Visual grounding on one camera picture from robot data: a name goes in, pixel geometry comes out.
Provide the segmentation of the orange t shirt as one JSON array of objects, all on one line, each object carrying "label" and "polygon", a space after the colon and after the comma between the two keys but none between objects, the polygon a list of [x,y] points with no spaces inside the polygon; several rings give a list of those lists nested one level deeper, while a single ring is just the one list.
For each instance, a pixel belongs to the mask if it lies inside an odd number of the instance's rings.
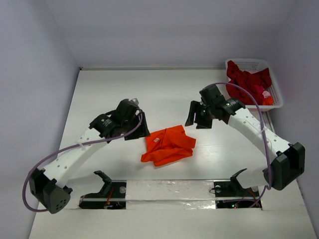
[{"label": "orange t shirt", "polygon": [[191,157],[195,144],[196,139],[187,136],[182,125],[158,130],[146,137],[147,151],[141,156],[141,162],[162,167]]}]

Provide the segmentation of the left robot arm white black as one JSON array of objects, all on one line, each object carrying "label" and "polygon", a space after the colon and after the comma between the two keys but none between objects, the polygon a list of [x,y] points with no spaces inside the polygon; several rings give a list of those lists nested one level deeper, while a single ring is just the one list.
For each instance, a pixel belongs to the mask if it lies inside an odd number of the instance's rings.
[{"label": "left robot arm white black", "polygon": [[74,145],[50,154],[28,173],[22,188],[25,207],[56,214],[70,201],[71,176],[99,149],[111,141],[148,137],[144,111],[136,98],[121,100],[117,108],[98,115]]}]

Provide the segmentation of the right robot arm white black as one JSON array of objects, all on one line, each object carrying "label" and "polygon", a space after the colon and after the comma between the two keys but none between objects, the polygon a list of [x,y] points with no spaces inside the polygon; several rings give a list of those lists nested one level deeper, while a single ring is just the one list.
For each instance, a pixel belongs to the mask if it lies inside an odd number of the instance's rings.
[{"label": "right robot arm white black", "polygon": [[277,136],[239,99],[225,99],[217,84],[206,86],[199,94],[201,100],[190,103],[185,126],[196,124],[197,129],[211,129],[213,120],[223,121],[245,136],[266,158],[265,168],[244,168],[231,176],[229,189],[234,195],[260,186],[281,191],[304,173],[306,149],[302,144],[291,144]]}]

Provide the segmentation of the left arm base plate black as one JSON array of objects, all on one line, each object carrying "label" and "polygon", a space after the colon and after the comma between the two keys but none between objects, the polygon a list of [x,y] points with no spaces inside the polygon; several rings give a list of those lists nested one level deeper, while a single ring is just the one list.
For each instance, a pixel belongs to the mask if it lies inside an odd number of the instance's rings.
[{"label": "left arm base plate black", "polygon": [[113,181],[103,185],[97,193],[89,193],[80,197],[81,209],[121,210],[126,208],[126,181]]}]

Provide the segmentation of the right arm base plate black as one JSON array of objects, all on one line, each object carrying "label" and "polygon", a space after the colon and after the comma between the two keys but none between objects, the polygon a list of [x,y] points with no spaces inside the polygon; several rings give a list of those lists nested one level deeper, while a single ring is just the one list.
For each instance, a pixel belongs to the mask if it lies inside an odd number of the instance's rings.
[{"label": "right arm base plate black", "polygon": [[215,196],[218,209],[250,208],[260,197],[258,188],[243,189],[232,181],[214,181],[209,192]]}]

